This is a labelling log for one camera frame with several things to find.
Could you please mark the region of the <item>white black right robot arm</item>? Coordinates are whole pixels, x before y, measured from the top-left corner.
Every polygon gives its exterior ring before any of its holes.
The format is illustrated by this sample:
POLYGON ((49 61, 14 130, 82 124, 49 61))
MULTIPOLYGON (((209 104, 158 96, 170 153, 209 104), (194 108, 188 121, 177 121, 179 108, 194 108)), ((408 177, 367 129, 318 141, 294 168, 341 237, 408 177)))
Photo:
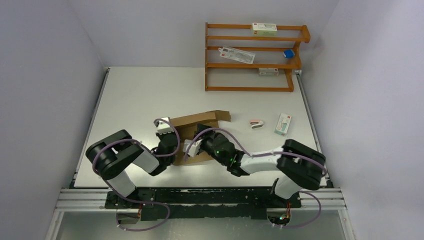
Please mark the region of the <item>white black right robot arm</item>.
POLYGON ((269 197, 275 207, 282 207, 303 189, 318 190, 328 172, 322 153, 294 139, 287 139, 282 146, 269 151, 250 153, 228 131, 204 124, 197 125, 184 156, 195 157, 200 153, 207 153, 236 177, 279 171, 269 197))

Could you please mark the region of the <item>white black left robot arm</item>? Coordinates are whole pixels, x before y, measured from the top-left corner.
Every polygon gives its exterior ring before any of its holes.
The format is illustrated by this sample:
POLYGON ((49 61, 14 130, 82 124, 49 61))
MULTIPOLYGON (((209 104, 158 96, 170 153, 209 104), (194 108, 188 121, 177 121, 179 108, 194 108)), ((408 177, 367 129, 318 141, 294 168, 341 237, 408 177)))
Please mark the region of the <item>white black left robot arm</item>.
POLYGON ((119 193, 118 201, 126 208, 134 207, 139 200, 136 186, 125 172, 128 166, 135 165, 147 174, 157 176, 176 159, 176 133, 171 131, 156 136, 159 143, 150 151, 133 141, 128 131, 122 129, 95 142, 85 152, 94 172, 119 193))

